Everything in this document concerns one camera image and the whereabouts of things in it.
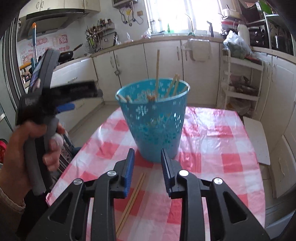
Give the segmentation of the person left hand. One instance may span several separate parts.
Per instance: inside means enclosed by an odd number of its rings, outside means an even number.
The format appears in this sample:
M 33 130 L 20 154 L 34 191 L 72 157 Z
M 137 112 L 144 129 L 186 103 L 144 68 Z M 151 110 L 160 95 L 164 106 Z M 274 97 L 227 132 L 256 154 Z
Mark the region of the person left hand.
M 4 165 L 1 169 L 1 189 L 13 202 L 21 205 L 24 197 L 31 189 L 30 180 L 25 167 L 23 145 L 28 138 L 39 138 L 46 133 L 45 124 L 37 125 L 27 121 L 19 126 L 11 135 Z

